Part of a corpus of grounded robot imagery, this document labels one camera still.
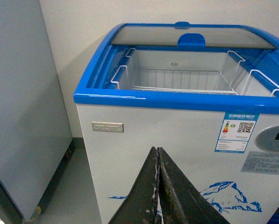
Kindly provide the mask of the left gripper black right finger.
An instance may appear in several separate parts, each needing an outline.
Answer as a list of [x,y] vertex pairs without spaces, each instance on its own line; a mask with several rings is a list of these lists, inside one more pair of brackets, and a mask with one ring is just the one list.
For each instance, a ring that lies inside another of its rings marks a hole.
[[227,224],[163,148],[158,148],[159,196],[165,224]]

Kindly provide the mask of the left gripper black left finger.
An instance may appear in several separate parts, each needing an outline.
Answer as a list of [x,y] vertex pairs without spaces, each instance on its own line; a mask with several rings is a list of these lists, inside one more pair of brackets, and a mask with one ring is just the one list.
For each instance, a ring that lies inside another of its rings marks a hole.
[[157,224],[159,151],[152,147],[129,192],[110,224]]

